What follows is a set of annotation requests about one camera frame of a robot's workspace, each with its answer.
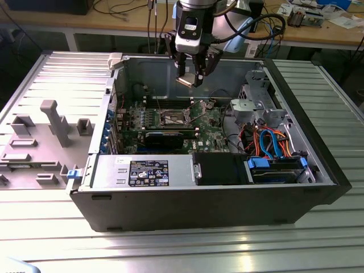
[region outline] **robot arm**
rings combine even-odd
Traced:
[[[212,47],[211,44],[226,43],[234,39],[238,35],[243,38],[243,32],[248,30],[250,26],[261,20],[262,17],[271,17],[273,15],[262,15],[254,20],[249,18],[244,27],[240,28],[234,35],[225,39],[216,39],[215,32],[221,31],[221,25],[214,20],[227,14],[236,5],[240,9],[249,10],[247,0],[230,0],[230,5],[226,7],[228,0],[179,0],[176,3],[176,30],[170,31],[164,35],[169,57],[174,59],[177,68],[176,80],[188,87],[198,87],[202,84],[205,76],[211,74],[217,66],[223,50]],[[275,15],[282,21],[282,32],[284,31],[284,19]],[[261,40],[269,39],[281,34],[277,32],[274,35],[258,38]],[[185,61],[189,55],[192,58],[195,67],[195,74],[186,73]]]

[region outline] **side panel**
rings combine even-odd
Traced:
[[[71,194],[95,231],[291,224],[333,187]]]
[[[337,185],[334,186],[335,193],[329,196],[322,204],[331,204],[336,201],[340,196],[351,189],[351,185],[341,170],[340,166],[335,161],[335,158],[330,153],[326,144],[318,134],[314,125],[312,125],[310,119],[308,118],[306,112],[300,105],[300,102],[295,97],[289,85],[286,83],[281,72],[277,69],[275,63],[272,60],[265,60],[271,82],[274,82],[277,87],[277,92],[282,95],[282,99],[286,101],[289,109],[288,112],[292,113],[292,119],[295,119],[297,124],[300,125],[303,133],[314,149],[318,156],[318,159],[323,164],[325,170],[327,171],[331,180]]]

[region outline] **slotted metal surface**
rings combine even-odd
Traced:
[[[20,86],[16,100],[0,124],[0,152],[14,130],[10,124],[17,114],[29,115],[35,123],[49,123],[39,110],[43,100],[56,100],[57,112],[68,123],[89,118],[95,123],[111,73],[108,53],[53,52],[42,56]]]
[[[288,81],[302,77],[295,74],[292,67],[295,64],[285,64],[285,68],[289,68]],[[301,69],[316,71],[303,75],[306,78],[312,75],[312,78],[323,79],[318,68],[305,62],[298,64]],[[307,104],[304,107],[308,107],[308,111],[320,111],[316,104],[333,104],[341,109],[338,111],[350,113],[350,109],[345,110],[348,103],[342,96],[335,91],[332,93],[327,103],[324,96],[316,96],[317,100],[310,96],[297,98]],[[324,139],[344,141],[347,130],[363,130],[359,119],[350,117],[337,121],[321,116],[311,120]],[[338,146],[329,148],[353,189],[332,205],[314,208],[294,225],[96,233],[63,190],[0,191],[1,250],[7,256],[38,266],[43,273],[78,270],[363,272],[364,184],[360,166],[364,149],[359,143],[356,143],[358,149],[348,148],[339,140],[333,140],[333,144]]]

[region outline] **blue plastic latch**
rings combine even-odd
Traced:
[[[115,113],[114,113],[114,111],[108,109],[107,114],[110,115],[111,117],[113,117]]]
[[[301,161],[301,164],[302,164],[302,166],[304,167],[304,168],[307,168],[307,160],[306,160],[306,158],[300,158],[300,161]]]
[[[105,147],[104,145],[101,145],[101,146],[100,146],[100,151],[101,151],[101,152],[106,152],[106,147]]]
[[[250,169],[253,169],[253,168],[255,167],[255,165],[254,165],[254,162],[253,162],[252,158],[248,160],[248,167],[249,167]]]
[[[248,166],[252,168],[269,168],[269,162],[266,158],[251,158],[248,160]]]
[[[70,169],[67,173],[68,179],[79,179],[82,178],[82,172],[80,169]]]

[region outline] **warning label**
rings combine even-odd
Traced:
[[[129,186],[169,186],[168,161],[131,161]]]

